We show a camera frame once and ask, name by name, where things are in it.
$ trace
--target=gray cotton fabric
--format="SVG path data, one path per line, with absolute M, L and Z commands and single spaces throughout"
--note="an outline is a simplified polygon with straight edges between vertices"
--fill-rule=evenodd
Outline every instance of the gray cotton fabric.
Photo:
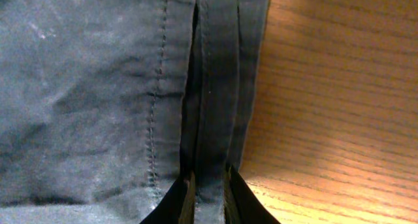
M 267 2 L 0 0 L 0 223 L 140 223 L 185 169 L 224 223 Z

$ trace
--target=seam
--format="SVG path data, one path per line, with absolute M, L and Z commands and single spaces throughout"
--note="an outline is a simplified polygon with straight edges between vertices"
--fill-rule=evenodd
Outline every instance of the seam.
M 150 163 L 150 169 L 149 169 L 149 182 L 150 182 L 150 186 L 151 188 L 153 188 L 153 196 L 155 199 L 157 199 L 160 194 L 159 194 L 159 190 L 158 190 L 158 182 L 157 182 L 157 177 L 158 174 L 155 171 L 155 142 L 154 142 L 154 125 L 155 125 L 155 121 L 154 121 L 154 117 L 155 117 L 155 105 L 157 103 L 157 94 L 159 92 L 159 81 L 162 77 L 163 74 L 163 60 L 164 60 L 164 56 L 165 56 L 165 45 L 166 45 L 166 40 L 167 40 L 167 36 L 166 36 L 166 26 L 167 26 L 167 7 L 168 7 L 168 3 L 169 0 L 164 0 L 164 4 L 163 4 L 163 22 L 161 24 L 161 29 L 163 30 L 163 38 L 161 41 L 161 53 L 160 53 L 160 57 L 159 57 L 159 65 L 158 65 L 158 69 L 155 70 L 156 74 L 157 74 L 157 83 L 155 85 L 155 90 L 153 92 L 153 97 L 152 97 L 152 105 L 151 105 L 151 119 L 150 119 L 150 146 L 148 148 L 148 151 L 150 153 L 148 161 Z

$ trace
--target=black fabric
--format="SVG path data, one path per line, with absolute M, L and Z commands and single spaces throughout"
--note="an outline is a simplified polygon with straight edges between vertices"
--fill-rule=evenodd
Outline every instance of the black fabric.
M 267 2 L 0 0 L 0 223 L 251 223 Z
M 236 209 L 240 215 L 239 224 L 280 224 L 257 200 L 233 166 L 229 168 L 229 176 L 229 186 L 235 198 Z

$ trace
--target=wooden table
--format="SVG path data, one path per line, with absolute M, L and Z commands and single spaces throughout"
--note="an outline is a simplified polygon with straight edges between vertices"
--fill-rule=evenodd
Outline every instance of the wooden table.
M 282 223 L 418 223 L 418 0 L 272 0 L 240 172 Z

